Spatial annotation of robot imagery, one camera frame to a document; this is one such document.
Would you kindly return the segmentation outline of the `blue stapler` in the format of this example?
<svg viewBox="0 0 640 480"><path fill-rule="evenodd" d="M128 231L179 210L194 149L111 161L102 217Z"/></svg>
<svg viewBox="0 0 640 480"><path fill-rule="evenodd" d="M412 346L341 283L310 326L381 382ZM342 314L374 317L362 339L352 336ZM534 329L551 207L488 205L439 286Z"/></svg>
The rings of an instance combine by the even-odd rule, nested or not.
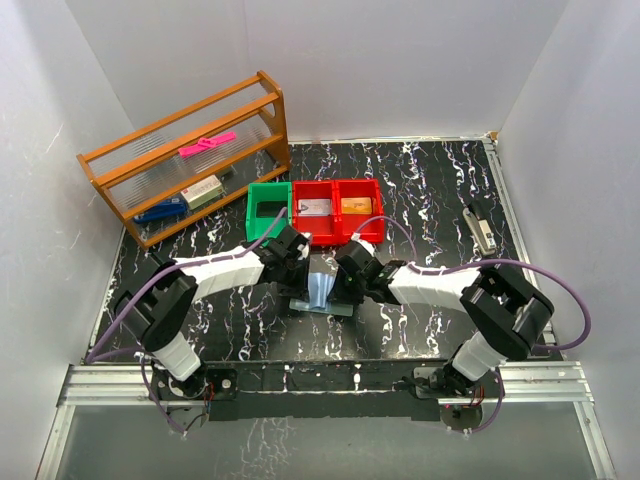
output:
<svg viewBox="0 0 640 480"><path fill-rule="evenodd" d="M181 197L171 197L135 215L133 221L136 224L146 224L168 217L182 215L186 213L187 210L187 204Z"/></svg>

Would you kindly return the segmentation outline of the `green card holder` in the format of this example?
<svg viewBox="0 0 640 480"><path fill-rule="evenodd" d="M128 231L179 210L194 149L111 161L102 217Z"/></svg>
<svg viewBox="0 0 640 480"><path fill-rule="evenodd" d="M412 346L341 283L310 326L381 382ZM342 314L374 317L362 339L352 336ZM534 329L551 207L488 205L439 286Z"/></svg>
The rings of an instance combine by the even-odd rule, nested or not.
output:
<svg viewBox="0 0 640 480"><path fill-rule="evenodd" d="M354 306L330 300L330 293L335 285L336 277L327 273L314 272L308 275L308 299L291 299L289 308L299 312L320 313L334 316L350 317Z"/></svg>

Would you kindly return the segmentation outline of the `wooden shelf rack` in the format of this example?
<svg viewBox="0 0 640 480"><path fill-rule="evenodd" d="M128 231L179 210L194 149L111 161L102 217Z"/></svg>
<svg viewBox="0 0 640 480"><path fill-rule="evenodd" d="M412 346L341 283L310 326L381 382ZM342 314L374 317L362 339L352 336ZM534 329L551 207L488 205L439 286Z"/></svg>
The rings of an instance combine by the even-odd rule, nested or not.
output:
<svg viewBox="0 0 640 480"><path fill-rule="evenodd" d="M201 137L235 132L213 150L182 158ZM291 167L284 94L267 73L253 76L161 120L77 157L90 184L143 249L179 233ZM133 221L211 175L224 191L201 207L147 226Z"/></svg>

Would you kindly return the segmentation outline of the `middle red plastic bin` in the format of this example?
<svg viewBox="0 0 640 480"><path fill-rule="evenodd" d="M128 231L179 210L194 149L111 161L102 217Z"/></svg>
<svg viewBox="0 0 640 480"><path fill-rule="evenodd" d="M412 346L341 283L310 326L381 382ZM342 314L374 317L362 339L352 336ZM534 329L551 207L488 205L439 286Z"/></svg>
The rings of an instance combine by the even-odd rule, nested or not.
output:
<svg viewBox="0 0 640 480"><path fill-rule="evenodd" d="M332 213L323 217L302 217L296 213L297 201L303 198L329 198L332 201ZM337 203L334 199L334 182L294 181L293 182L293 226L299 232L310 232L314 246L333 246L338 244Z"/></svg>

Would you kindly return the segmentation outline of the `white red box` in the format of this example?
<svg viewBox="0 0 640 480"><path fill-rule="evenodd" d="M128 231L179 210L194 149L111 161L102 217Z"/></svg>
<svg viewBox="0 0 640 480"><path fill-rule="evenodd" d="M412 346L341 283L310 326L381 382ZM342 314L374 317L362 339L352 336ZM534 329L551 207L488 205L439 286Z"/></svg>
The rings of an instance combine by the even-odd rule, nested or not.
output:
<svg viewBox="0 0 640 480"><path fill-rule="evenodd" d="M221 181L216 175L211 175L197 183L183 189L180 195L190 210L195 210L224 191Z"/></svg>

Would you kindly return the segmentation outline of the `black credit card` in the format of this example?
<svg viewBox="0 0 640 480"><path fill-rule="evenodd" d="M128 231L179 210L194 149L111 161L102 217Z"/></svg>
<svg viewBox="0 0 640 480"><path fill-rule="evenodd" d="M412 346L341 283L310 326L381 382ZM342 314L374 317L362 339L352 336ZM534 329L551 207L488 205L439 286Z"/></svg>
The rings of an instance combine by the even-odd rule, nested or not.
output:
<svg viewBox="0 0 640 480"><path fill-rule="evenodd" d="M269 200L260 201L256 204L257 218L275 218L283 208L288 207L287 201Z"/></svg>

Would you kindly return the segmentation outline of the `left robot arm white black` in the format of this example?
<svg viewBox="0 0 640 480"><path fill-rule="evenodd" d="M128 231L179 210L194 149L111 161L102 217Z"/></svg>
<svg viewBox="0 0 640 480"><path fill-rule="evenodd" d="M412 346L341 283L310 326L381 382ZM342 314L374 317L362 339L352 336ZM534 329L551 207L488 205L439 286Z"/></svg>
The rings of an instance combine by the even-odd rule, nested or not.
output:
<svg viewBox="0 0 640 480"><path fill-rule="evenodd" d="M309 233L285 226L254 245L194 258L150 255L117 293L114 314L168 375L173 394L194 399L207 383L207 367L188 343L182 325L192 304L245 286L275 284L286 297L307 297Z"/></svg>

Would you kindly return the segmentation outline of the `red plastic bin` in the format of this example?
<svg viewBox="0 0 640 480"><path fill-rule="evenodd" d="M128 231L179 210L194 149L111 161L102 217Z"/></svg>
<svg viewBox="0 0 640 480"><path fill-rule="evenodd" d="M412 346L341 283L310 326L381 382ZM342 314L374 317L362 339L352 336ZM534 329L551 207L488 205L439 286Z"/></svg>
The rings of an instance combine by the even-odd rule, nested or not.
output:
<svg viewBox="0 0 640 480"><path fill-rule="evenodd" d="M379 182L376 179L337 179L333 182L337 203L337 245L347 243L354 233L359 233L372 244L380 244L384 239L385 221L382 219L384 208ZM373 214L343 215L340 211L342 197L371 197L374 202Z"/></svg>
<svg viewBox="0 0 640 480"><path fill-rule="evenodd" d="M332 201L332 213L323 217L302 217L296 213L297 201L303 198L329 198ZM294 181L293 182L293 226L299 232L310 232L314 246L333 246L338 244L337 203L334 199L334 182Z"/></svg>

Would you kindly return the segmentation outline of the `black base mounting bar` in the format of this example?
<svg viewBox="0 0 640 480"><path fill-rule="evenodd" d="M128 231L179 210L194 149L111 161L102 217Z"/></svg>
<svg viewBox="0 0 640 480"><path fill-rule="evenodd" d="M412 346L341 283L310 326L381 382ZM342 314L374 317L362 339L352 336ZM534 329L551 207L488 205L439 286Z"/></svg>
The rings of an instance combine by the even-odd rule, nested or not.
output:
<svg viewBox="0 0 640 480"><path fill-rule="evenodd" d="M198 407L216 422L264 418L409 418L482 422L504 395L493 371L465 380L438 360L207 362L179 383L158 364L151 386L171 410Z"/></svg>

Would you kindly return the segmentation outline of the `pink plastic clip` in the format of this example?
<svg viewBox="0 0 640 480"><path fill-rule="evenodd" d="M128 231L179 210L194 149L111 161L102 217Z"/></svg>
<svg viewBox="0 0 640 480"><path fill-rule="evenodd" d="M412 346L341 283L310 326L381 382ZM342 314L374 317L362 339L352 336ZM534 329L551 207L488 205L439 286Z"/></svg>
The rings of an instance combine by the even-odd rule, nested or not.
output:
<svg viewBox="0 0 640 480"><path fill-rule="evenodd" d="M213 137L201 137L195 144L181 147L178 153L182 158L188 158L230 143L237 138L235 132L227 132Z"/></svg>

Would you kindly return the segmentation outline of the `green plastic bin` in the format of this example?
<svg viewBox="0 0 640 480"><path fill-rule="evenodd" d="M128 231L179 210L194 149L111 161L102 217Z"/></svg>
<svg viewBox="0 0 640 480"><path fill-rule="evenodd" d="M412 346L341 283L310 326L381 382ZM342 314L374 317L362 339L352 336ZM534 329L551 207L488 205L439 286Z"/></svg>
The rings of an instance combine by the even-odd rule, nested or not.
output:
<svg viewBox="0 0 640 480"><path fill-rule="evenodd" d="M274 222L276 218L257 218L256 204L260 201L282 200L288 202L287 212L283 215L268 237L277 236L286 225L292 223L293 214L293 184L291 182L255 182L251 183L247 195L247 212L245 220L248 241L258 239Z"/></svg>

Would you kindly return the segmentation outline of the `white striped credit card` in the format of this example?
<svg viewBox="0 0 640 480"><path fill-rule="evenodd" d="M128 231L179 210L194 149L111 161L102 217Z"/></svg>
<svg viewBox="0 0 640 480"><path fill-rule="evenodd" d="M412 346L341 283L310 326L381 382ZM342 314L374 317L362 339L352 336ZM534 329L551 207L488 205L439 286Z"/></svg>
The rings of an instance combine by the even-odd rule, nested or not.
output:
<svg viewBox="0 0 640 480"><path fill-rule="evenodd" d="M302 217L330 216L332 213L332 201L329 198L299 199L296 213Z"/></svg>

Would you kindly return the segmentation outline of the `right red plastic bin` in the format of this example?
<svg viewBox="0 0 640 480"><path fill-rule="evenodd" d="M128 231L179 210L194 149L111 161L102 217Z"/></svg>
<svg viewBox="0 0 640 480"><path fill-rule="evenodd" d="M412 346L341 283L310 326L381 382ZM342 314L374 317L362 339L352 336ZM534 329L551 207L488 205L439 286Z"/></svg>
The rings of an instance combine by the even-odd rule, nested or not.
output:
<svg viewBox="0 0 640 480"><path fill-rule="evenodd" d="M382 219L384 208L379 182L376 179L337 179L333 182L337 203L337 245L347 243L354 233L359 233L372 244L380 244L384 239L385 221ZM373 214L343 215L340 211L342 197L371 197L374 202Z"/></svg>

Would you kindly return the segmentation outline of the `black grey stapler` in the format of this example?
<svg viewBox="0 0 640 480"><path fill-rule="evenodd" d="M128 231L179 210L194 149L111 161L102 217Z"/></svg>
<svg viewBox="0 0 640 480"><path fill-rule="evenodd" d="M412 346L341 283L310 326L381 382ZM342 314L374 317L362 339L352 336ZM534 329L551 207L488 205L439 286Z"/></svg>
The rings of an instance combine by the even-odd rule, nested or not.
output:
<svg viewBox="0 0 640 480"><path fill-rule="evenodd" d="M482 205L478 201L469 202L462 211L462 216L470 229L483 257L491 257L496 253L497 244L493 230Z"/></svg>

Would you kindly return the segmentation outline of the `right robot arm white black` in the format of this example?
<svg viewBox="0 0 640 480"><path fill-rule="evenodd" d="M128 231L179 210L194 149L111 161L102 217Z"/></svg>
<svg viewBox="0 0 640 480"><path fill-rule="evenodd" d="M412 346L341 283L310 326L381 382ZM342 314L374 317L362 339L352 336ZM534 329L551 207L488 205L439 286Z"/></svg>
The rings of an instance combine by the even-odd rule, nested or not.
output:
<svg viewBox="0 0 640 480"><path fill-rule="evenodd" d="M335 260L331 300L427 304L464 312L476 327L444 366L407 381L417 395L471 395L490 370L507 360L527 359L554 313L552 302L504 262L461 269L420 268L403 260L382 263L373 247L360 240L341 247Z"/></svg>

